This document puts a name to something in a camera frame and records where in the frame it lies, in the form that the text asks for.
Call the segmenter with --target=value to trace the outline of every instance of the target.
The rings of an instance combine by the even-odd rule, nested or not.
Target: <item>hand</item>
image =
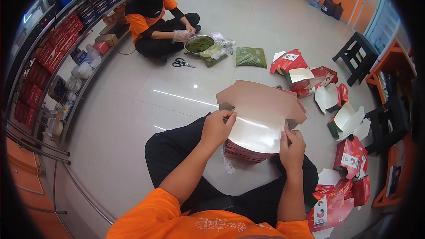
[[[286,174],[303,171],[305,142],[303,135],[298,130],[290,130],[285,125],[285,130],[280,135],[280,162],[286,170]]]
[[[189,31],[185,29],[180,29],[174,31],[173,43],[174,42],[187,42],[190,39]]]
[[[192,27],[192,25],[189,23],[186,25],[186,30],[189,31],[190,35],[195,35],[196,29]]]
[[[237,113],[235,110],[216,110],[210,114],[204,123],[202,129],[202,136],[199,144],[212,150],[211,155],[214,153],[224,141],[229,138],[229,134],[233,125],[236,122]],[[226,124],[223,118],[229,117]]]

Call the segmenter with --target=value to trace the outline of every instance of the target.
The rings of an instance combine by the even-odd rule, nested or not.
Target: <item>metal bowl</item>
[[[190,52],[189,50],[187,50],[186,45],[187,45],[187,44],[189,44],[189,43],[192,43],[194,40],[201,39],[201,38],[208,38],[208,39],[210,39],[210,40],[211,40],[211,42],[213,42],[213,43],[215,42],[215,41],[214,41],[214,39],[213,39],[211,36],[208,36],[208,35],[196,35],[196,36],[191,37],[191,38],[187,41],[187,43],[185,43],[185,44],[184,44],[184,49],[185,49],[188,53],[190,53],[190,54],[199,55],[199,54],[200,54],[200,53],[202,53],[202,52]]]

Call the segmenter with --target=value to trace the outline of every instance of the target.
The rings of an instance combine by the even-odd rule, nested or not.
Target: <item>plastic bag of green herbs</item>
[[[259,66],[267,68],[263,48],[236,47],[237,66]]]
[[[199,38],[194,40],[193,42],[189,42],[186,45],[186,49],[189,52],[198,53],[207,50],[212,45],[214,45],[214,42],[211,39]]]
[[[226,49],[221,44],[215,43],[213,46],[200,53],[199,56],[205,61],[207,67],[211,67],[225,59],[227,54]]]

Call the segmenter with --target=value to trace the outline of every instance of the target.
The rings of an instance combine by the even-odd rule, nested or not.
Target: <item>orange t-shirt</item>
[[[308,221],[255,224],[247,217],[225,210],[206,210],[182,216],[178,200],[164,189],[154,189],[119,218],[106,239],[121,238],[239,238],[246,235],[313,239]]]
[[[141,38],[141,33],[149,29],[150,26],[155,24],[157,21],[162,19],[165,14],[165,10],[173,10],[177,7],[175,0],[164,0],[162,4],[162,12],[156,18],[144,17],[140,14],[128,14],[125,16],[128,23],[130,23],[131,35],[133,37],[133,43]]]

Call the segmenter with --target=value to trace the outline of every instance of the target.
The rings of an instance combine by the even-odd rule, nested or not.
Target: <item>plastic glove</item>
[[[173,37],[173,43],[179,42],[184,43],[187,42],[190,39],[191,35],[188,30],[180,29],[177,31],[174,31],[174,37]]]

